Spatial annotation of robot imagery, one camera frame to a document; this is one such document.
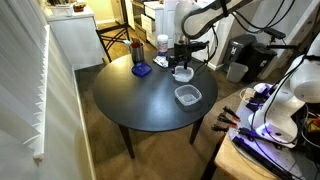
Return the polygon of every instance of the jar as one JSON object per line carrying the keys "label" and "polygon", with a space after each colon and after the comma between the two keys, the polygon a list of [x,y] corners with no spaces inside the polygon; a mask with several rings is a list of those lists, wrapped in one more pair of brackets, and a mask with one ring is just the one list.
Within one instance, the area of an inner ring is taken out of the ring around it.
{"label": "jar", "polygon": [[158,56],[167,56],[168,54],[168,35],[158,35]]}

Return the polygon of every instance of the plastic bowl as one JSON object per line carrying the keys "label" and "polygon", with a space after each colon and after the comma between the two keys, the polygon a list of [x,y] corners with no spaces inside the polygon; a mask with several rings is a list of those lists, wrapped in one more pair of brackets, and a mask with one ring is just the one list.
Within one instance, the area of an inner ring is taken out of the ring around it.
{"label": "plastic bowl", "polygon": [[189,82],[193,78],[194,72],[191,67],[184,69],[183,66],[176,66],[175,73],[172,75],[176,81]]}
{"label": "plastic bowl", "polygon": [[185,106],[190,106],[202,98],[200,91],[192,85],[180,86],[174,91],[174,94]]}

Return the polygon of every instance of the container lid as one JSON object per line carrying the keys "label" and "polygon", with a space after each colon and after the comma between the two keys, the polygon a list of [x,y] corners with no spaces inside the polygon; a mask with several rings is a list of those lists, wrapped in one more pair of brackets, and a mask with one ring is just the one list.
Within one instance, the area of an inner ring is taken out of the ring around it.
{"label": "container lid", "polygon": [[152,68],[144,62],[139,62],[131,68],[131,71],[136,76],[144,77],[152,71]]}
{"label": "container lid", "polygon": [[168,41],[168,35],[159,34],[158,35],[158,41]]}

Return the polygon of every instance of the white box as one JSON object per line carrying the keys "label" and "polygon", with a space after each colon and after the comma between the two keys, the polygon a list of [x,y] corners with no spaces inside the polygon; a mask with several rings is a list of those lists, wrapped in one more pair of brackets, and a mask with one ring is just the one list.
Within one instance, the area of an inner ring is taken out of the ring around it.
{"label": "white box", "polygon": [[54,16],[72,16],[73,6],[52,6],[50,7]]}

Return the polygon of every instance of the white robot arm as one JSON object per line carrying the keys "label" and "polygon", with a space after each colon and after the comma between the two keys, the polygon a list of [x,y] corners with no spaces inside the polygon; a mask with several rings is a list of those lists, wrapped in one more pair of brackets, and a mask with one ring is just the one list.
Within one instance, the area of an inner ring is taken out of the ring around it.
{"label": "white robot arm", "polygon": [[205,34],[220,19],[254,0],[216,0],[201,8],[193,0],[181,1],[175,9],[175,43],[184,44]]}
{"label": "white robot arm", "polygon": [[[185,52],[189,39],[197,39],[228,13],[256,0],[216,0],[205,8],[193,0],[184,0],[175,10],[175,56]],[[320,56],[320,34],[312,43],[307,55]],[[294,147],[298,128],[291,116],[306,102],[320,102],[320,61],[298,57],[285,77],[263,107],[249,117],[249,122],[262,138]]]}
{"label": "white robot arm", "polygon": [[[320,56],[320,34],[313,41],[308,56]],[[287,73],[303,60],[296,58]],[[298,128],[291,116],[305,103],[320,102],[320,61],[303,60],[302,64],[280,82],[261,109],[249,117],[257,134],[269,141],[293,148]]]}

